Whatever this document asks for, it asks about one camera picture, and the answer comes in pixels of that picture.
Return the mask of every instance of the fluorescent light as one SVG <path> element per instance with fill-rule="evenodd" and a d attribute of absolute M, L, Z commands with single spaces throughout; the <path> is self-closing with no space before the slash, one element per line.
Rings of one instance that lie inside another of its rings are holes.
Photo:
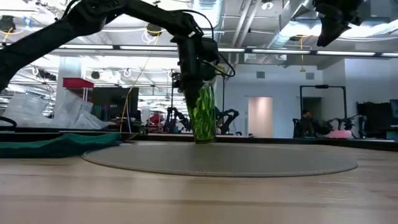
<path fill-rule="evenodd" d="M 44 82 L 9 82 L 9 84 L 16 84 L 16 85 L 44 85 Z M 57 82 L 45 82 L 46 85 L 56 85 Z"/>
<path fill-rule="evenodd" d="M 94 83 L 94 86 L 117 86 L 117 83 Z"/>
<path fill-rule="evenodd" d="M 271 49 L 252 49 L 252 53 L 262 53 L 262 54 L 310 54 L 309 50 L 271 50 Z"/>
<path fill-rule="evenodd" d="M 244 49 L 228 49 L 228 48 L 220 48 L 218 52 L 244 52 Z"/>
<path fill-rule="evenodd" d="M 156 87 L 159 87 L 159 88 L 171 88 L 172 86 L 171 85 L 155 85 Z"/>
<path fill-rule="evenodd" d="M 94 45 L 94 44 L 65 44 L 61 48 L 66 49 L 113 49 L 112 45 Z"/>
<path fill-rule="evenodd" d="M 319 50 L 317 55 L 338 55 L 338 56 L 373 56 L 374 52 L 336 52 Z"/>
<path fill-rule="evenodd" d="M 177 51 L 177 47 L 161 46 L 120 46 L 122 50 L 156 50 L 156 51 Z"/>
<path fill-rule="evenodd" d="M 21 10 L 21 9 L 0 9 L 0 15 L 2 16 L 16 16 L 16 17 L 25 17 L 29 15 L 36 15 L 39 12 L 35 10 Z"/>
<path fill-rule="evenodd" d="M 382 57 L 398 57 L 398 53 L 383 53 Z"/>
<path fill-rule="evenodd" d="M 267 10 L 267 9 L 272 9 L 274 7 L 274 3 L 272 2 L 266 2 L 261 6 L 261 9 Z"/>

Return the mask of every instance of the wall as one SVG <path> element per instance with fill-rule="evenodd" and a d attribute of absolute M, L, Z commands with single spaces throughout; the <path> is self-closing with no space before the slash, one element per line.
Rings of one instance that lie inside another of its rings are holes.
<path fill-rule="evenodd" d="M 346 59 L 348 116 L 356 115 L 356 102 L 388 102 L 392 98 L 392 60 Z"/>
<path fill-rule="evenodd" d="M 305 73 L 300 73 L 300 69 L 300 66 L 238 66 L 237 75 L 227 82 L 225 88 L 225 109 L 233 108 L 240 113 L 234 122 L 236 130 L 242 133 L 247 130 L 249 97 L 265 96 L 273 98 L 273 137 L 291 138 L 294 128 L 292 119 L 300 117 L 299 86 L 323 83 L 322 72 L 316 70 L 316 67 L 306 67 L 308 72 L 315 72 L 314 80 L 306 80 Z M 257 70 L 265 71 L 264 80 L 256 79 Z M 218 85 L 215 97 L 220 96 L 222 97 L 222 88 Z M 322 91 L 306 88 L 303 96 L 322 97 Z M 234 124 L 230 126 L 231 131 L 234 131 Z"/>
<path fill-rule="evenodd" d="M 345 86 L 345 61 L 341 60 L 323 71 L 323 83 Z M 344 117 L 343 90 L 330 88 L 323 90 L 322 118 L 324 120 Z"/>
<path fill-rule="evenodd" d="M 344 85 L 347 91 L 347 115 L 357 114 L 357 102 L 383 103 L 398 98 L 398 59 L 346 58 L 323 71 L 323 82 Z M 342 118 L 343 94 L 324 90 L 323 117 Z M 357 134 L 358 126 L 353 132 Z"/>

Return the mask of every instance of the green towel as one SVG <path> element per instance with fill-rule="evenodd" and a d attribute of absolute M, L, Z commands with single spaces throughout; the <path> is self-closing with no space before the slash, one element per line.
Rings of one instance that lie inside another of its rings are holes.
<path fill-rule="evenodd" d="M 37 142 L 0 142 L 0 158 L 59 158 L 79 156 L 86 151 L 121 144 L 119 133 L 100 136 L 64 134 L 59 138 Z"/>

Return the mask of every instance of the cable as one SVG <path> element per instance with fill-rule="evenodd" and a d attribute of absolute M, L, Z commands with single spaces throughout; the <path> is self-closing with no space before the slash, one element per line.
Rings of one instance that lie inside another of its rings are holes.
<path fill-rule="evenodd" d="M 225 61 L 225 63 L 228 65 L 228 67 L 232 70 L 232 75 L 228 75 L 225 73 L 224 73 L 224 75 L 226 75 L 227 77 L 234 77 L 236 75 L 236 71 L 235 71 L 234 67 L 228 62 L 228 60 L 226 60 L 224 58 L 224 56 L 222 54 L 220 54 L 220 57 Z"/>
<path fill-rule="evenodd" d="M 191 12 L 191 13 L 195 13 L 195 14 L 203 16 L 207 20 L 207 22 L 209 22 L 210 29 L 211 29 L 211 38 L 214 40 L 214 28 L 213 28 L 213 25 L 211 24 L 209 18 L 207 18 L 204 14 L 202 14 L 200 12 L 196 12 L 194 10 L 189 10 L 189 9 L 179 9 L 179 10 L 174 10 L 174 12 Z"/>
<path fill-rule="evenodd" d="M 26 26 L 25 26 L 25 28 L 24 28 L 23 30 L 19 31 L 19 32 L 13 32 L 13 33 L 12 33 L 11 31 L 13 30 L 13 28 L 11 27 L 7 32 L 4 32 L 4 31 L 0 30 L 0 33 L 6 34 L 6 35 L 7 35 L 6 37 L 8 37 L 9 35 L 21 34 L 21 33 L 25 32 L 25 30 L 26 30 L 27 28 L 29 28 L 29 22 L 26 20 Z"/>
<path fill-rule="evenodd" d="M 129 105 L 129 102 L 127 101 L 127 110 L 126 110 L 126 113 L 127 113 L 127 125 L 129 126 L 129 132 L 131 133 L 130 113 L 129 113 L 130 107 L 128 105 Z"/>
<path fill-rule="evenodd" d="M 296 37 L 304 38 L 304 37 L 311 37 L 312 35 L 296 35 Z"/>
<path fill-rule="evenodd" d="M 12 30 L 13 30 L 12 27 L 8 30 L 8 32 L 7 32 L 7 34 L 6 34 L 5 38 L 4 38 L 4 40 L 2 40 L 3 42 L 5 42 L 5 41 L 7 40 L 8 35 L 10 35 L 10 33 L 11 33 Z"/>
<path fill-rule="evenodd" d="M 154 44 L 154 45 L 157 44 L 157 41 L 158 41 L 158 40 L 159 40 L 159 34 L 157 34 L 157 37 L 156 37 L 156 40 L 155 40 L 155 44 Z M 130 95 L 132 89 L 134 88 L 134 86 L 136 85 L 136 83 L 137 83 L 139 77 L 143 74 L 143 71 L 145 70 L 145 68 L 146 68 L 146 66 L 147 66 L 147 64 L 148 64 L 148 62 L 149 62 L 150 55 L 152 55 L 152 52 L 150 52 L 150 54 L 149 54 L 149 56 L 148 56 L 148 59 L 147 59 L 147 61 L 145 62 L 144 67 L 143 67 L 142 70 L 141 70 L 141 73 L 138 75 L 138 77 L 136 78 L 136 81 L 134 81 L 134 83 L 132 84 L 131 88 L 129 89 L 129 91 L 128 91 L 128 93 L 127 93 L 126 101 L 124 102 L 124 108 L 123 108 L 123 113 L 122 113 L 122 117 L 121 117 L 120 133 L 122 132 L 124 112 L 126 111 L 127 102 L 128 102 L 128 100 L 129 100 L 129 95 Z"/>
<path fill-rule="evenodd" d="M 77 1 L 79 1 L 79 0 L 71 0 L 71 1 L 70 1 L 70 3 L 67 5 L 67 8 L 65 9 L 65 12 L 63 13 L 63 15 L 62 15 L 62 17 L 61 17 L 62 19 L 65 18 L 65 17 L 68 15 L 70 8 L 71 8 L 72 5 L 75 4 Z"/>

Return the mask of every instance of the yellow cable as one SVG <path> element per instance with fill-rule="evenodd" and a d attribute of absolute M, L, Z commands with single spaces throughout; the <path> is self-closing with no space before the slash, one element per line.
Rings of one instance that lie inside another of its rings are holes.
<path fill-rule="evenodd" d="M 301 38 L 304 38 L 304 37 L 311 37 L 312 35 L 296 35 L 296 37 L 301 37 Z"/>
<path fill-rule="evenodd" d="M 300 50 L 303 50 L 303 39 L 300 39 Z M 301 55 L 301 66 L 304 64 L 304 55 Z"/>
<path fill-rule="evenodd" d="M 21 30 L 21 31 L 16 32 L 16 33 L 10 33 L 10 34 L 8 34 L 7 32 L 4 32 L 4 31 L 1 31 L 1 30 L 0 30 L 1 33 L 3 33 L 3 34 L 8 34 L 8 35 L 16 35 L 16 34 L 20 34 L 20 33 L 24 32 L 24 31 L 25 31 L 25 30 Z"/>
<path fill-rule="evenodd" d="M 157 41 L 159 40 L 159 35 L 160 35 L 160 34 L 157 34 L 156 39 L 155 39 L 155 44 L 154 44 L 154 45 L 157 44 Z M 124 102 L 124 108 L 123 108 L 123 113 L 122 113 L 122 117 L 121 117 L 120 133 L 122 133 L 124 112 L 126 111 L 126 108 L 127 108 L 127 102 L 128 102 L 128 99 L 129 99 L 129 95 L 130 95 L 132 89 L 134 88 L 134 86 L 136 85 L 136 83 L 137 83 L 139 77 L 140 77 L 140 76 L 142 75 L 142 73 L 144 72 L 144 70 L 145 70 L 145 68 L 146 68 L 146 66 L 147 66 L 147 64 L 148 64 L 148 62 L 149 62 L 149 59 L 150 59 L 150 55 L 151 55 L 151 54 L 152 54 L 152 52 L 149 54 L 148 59 L 147 59 L 147 61 L 146 61 L 145 64 L 144 64 L 144 67 L 142 68 L 140 74 L 139 74 L 138 77 L 136 78 L 136 81 L 132 84 L 132 87 L 129 89 L 129 91 L 128 91 L 128 93 L 127 93 L 126 101 Z"/>
<path fill-rule="evenodd" d="M 7 32 L 7 34 L 6 34 L 5 38 L 4 38 L 4 40 L 2 40 L 3 42 L 5 42 L 5 41 L 7 40 L 8 35 L 10 35 L 10 33 L 11 33 L 12 30 L 13 30 L 12 27 L 8 30 L 8 32 Z"/>

